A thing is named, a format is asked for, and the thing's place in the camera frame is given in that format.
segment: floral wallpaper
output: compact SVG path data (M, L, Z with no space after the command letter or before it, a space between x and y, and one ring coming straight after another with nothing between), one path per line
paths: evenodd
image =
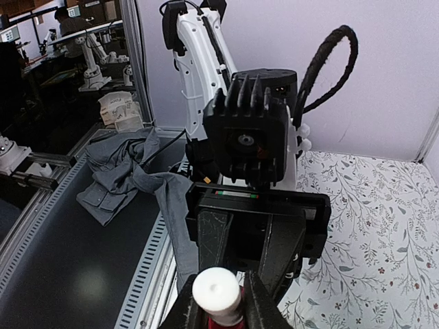
M293 328L439 329L439 189L424 166L310 151L298 190L327 194L332 216L322 258L279 305Z

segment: gray shirt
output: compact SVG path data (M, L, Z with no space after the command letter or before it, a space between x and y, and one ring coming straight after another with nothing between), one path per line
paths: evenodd
M67 36L69 34L82 31L83 29L88 29L91 24L85 19L80 17L69 17L63 20L60 24L61 36ZM66 43L67 53L66 57L75 58L82 55L81 46L75 43L75 40L69 40Z

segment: bottle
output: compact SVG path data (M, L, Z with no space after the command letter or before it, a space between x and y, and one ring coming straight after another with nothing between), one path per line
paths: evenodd
M244 329L241 287L236 276L222 267L211 267L193 282L195 302L209 315L209 329Z

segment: conveyor belt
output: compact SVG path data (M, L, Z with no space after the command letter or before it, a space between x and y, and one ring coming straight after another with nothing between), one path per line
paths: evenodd
M180 140L163 152L152 171L166 171L181 160L184 144ZM116 323L158 205L155 196L138 193L103 228L75 200L92 182L84 161L78 166L3 290L0 328L113 328Z

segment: white wall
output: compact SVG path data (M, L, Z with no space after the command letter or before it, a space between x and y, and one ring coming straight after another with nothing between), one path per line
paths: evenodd
M430 153L425 159L425 164L433 175L436 184L439 184L439 137L436 139Z
M186 104L162 37L162 2L139 0L150 95L158 125L182 127ZM350 25L359 39L357 66L334 98L305 115L313 148L413 160L439 103L438 15L437 0L230 0L222 28L239 70L294 69L301 81L324 38ZM346 42L310 101L338 81L347 57Z
M36 58L40 56L40 49L38 47L38 40L36 39L34 26L32 25L32 20L21 22L18 24L20 32L20 41L25 43L30 41L30 44L24 46L26 50L27 57L29 59Z

